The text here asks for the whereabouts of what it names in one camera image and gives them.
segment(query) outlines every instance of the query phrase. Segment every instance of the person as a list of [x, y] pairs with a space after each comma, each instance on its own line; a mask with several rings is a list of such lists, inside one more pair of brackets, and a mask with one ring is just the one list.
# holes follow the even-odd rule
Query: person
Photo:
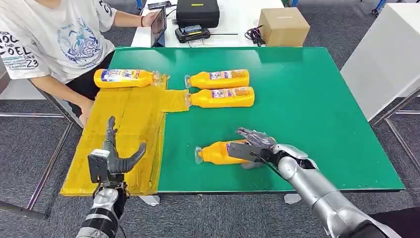
[[419, 237], [420, 207], [380, 212], [370, 216], [382, 224], [389, 226], [403, 238]]
[[101, 33], [149, 27], [156, 15], [131, 15], [104, 0], [0, 0], [0, 56], [11, 79], [29, 78], [66, 100], [84, 126], [99, 92], [93, 75], [115, 50]]

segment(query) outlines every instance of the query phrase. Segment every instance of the orange bottle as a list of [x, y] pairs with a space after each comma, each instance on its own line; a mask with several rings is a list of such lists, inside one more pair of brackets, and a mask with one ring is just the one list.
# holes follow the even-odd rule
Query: orange bottle
[[169, 76], [160, 72], [142, 69], [99, 69], [94, 81], [100, 88], [145, 87], [150, 84], [166, 83]]
[[188, 107], [194, 105], [202, 108], [251, 107], [254, 100], [255, 94], [252, 87], [203, 89], [186, 96]]
[[219, 89], [245, 87], [249, 85], [249, 72], [246, 69], [201, 72], [194, 76], [185, 76], [187, 88], [197, 87], [201, 89]]
[[219, 141], [211, 146], [201, 148], [196, 147], [195, 159], [197, 164], [202, 162], [211, 162], [215, 165], [231, 165], [231, 164], [243, 164], [248, 163], [248, 160], [238, 159], [230, 157], [228, 154], [229, 144], [231, 142], [244, 143], [246, 140], [233, 140], [233, 141]]

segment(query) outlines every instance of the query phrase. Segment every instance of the floor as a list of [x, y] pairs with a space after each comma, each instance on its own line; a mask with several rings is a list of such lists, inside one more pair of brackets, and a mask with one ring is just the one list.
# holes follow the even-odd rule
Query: floor
[[[134, 12], [133, 0], [110, 0], [113, 7]], [[298, 8], [311, 25], [307, 46], [326, 46], [341, 68], [373, 23], [375, 0], [300, 0]], [[116, 45], [129, 46], [133, 29], [112, 29], [105, 36]], [[415, 101], [410, 108], [420, 108]], [[44, 101], [0, 101], [0, 112], [54, 112]], [[420, 117], [392, 119], [420, 158]], [[26, 206], [47, 159], [66, 123], [62, 119], [0, 119], [0, 200]], [[407, 190], [383, 193], [346, 193], [366, 213], [420, 206], [420, 175], [384, 123], [374, 129]], [[35, 206], [47, 211], [46, 221], [0, 211], [0, 237], [75, 237], [91, 206], [88, 197], [58, 195], [81, 131], [73, 128]], [[164, 196], [150, 207], [132, 197], [122, 226], [129, 238], [321, 238], [327, 237], [316, 217], [302, 202], [288, 205], [283, 195]]]

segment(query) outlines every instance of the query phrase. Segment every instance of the black case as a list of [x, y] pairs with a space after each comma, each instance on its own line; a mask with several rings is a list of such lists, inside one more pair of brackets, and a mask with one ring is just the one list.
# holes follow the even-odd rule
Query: black case
[[176, 21], [179, 27], [201, 25], [214, 28], [219, 25], [217, 0], [178, 0]]

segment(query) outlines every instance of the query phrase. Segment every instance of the green table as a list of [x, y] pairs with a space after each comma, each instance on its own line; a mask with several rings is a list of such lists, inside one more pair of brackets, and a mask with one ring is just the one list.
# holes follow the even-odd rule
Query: green table
[[246, 68], [251, 74], [251, 108], [167, 114], [159, 193], [293, 190], [268, 167], [195, 163], [196, 146], [240, 139], [240, 126], [305, 151], [339, 189], [404, 189], [326, 48], [124, 48], [110, 67], [167, 73], [169, 89], [185, 89], [184, 75], [200, 71]]

